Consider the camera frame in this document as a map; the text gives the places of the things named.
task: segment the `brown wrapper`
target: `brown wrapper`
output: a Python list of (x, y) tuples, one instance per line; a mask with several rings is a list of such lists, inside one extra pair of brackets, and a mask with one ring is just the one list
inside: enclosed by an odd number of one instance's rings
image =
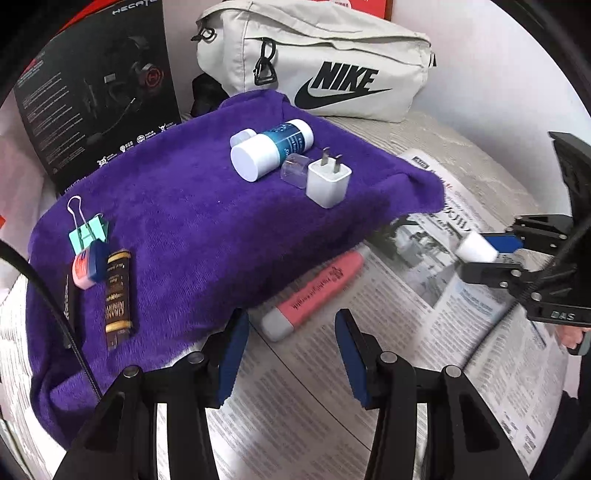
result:
[(119, 250), (109, 257), (106, 280), (105, 334), (112, 350), (131, 335), (129, 303), (129, 265), (131, 252)]

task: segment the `blue label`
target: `blue label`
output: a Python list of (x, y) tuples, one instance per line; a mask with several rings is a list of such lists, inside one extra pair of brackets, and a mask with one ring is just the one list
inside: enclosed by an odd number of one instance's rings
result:
[(279, 150), (282, 164), (290, 153), (303, 153), (306, 149), (304, 134), (293, 124), (281, 124), (262, 135), (268, 136)]

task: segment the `black carabiner clip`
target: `black carabiner clip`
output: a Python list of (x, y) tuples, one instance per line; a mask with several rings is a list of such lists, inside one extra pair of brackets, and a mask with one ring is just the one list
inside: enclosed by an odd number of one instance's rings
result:
[(215, 35), (215, 31), (212, 28), (206, 27), (205, 25), (201, 26), (199, 29), (199, 33), (191, 38), (191, 41), (199, 41), (199, 40), (211, 40)]
[[(275, 83), (277, 81), (277, 72), (275, 72), (275, 69), (271, 64), (271, 60), (273, 59), (273, 57), (275, 56), (275, 52), (277, 51), (277, 44), (272, 38), (263, 37), (261, 38), (261, 40), (261, 56), (256, 61), (255, 68), (253, 70), (255, 74), (255, 85), (258, 87), (262, 85), (268, 85), (270, 83)], [(268, 57), (265, 56), (267, 45), (271, 47), (271, 55), (269, 55)], [(269, 75), (267, 76), (263, 76), (263, 71), (265, 68), (269, 70)]]

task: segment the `nike bag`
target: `nike bag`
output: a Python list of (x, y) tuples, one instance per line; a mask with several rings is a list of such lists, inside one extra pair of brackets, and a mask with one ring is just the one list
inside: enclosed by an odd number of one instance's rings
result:
[(332, 2), (228, 0), (197, 24), (197, 62), (229, 95), (273, 88), (316, 115), (402, 121), (431, 66), (426, 35)]

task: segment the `black cloth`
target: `black cloth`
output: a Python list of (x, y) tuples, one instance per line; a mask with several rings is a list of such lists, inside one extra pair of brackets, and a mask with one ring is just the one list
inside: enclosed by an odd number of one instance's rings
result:
[[(569, 460), (591, 421), (591, 353), (581, 361), (578, 398), (562, 393), (554, 426), (542, 450), (531, 480), (552, 480)], [(591, 458), (573, 480), (591, 478)]]

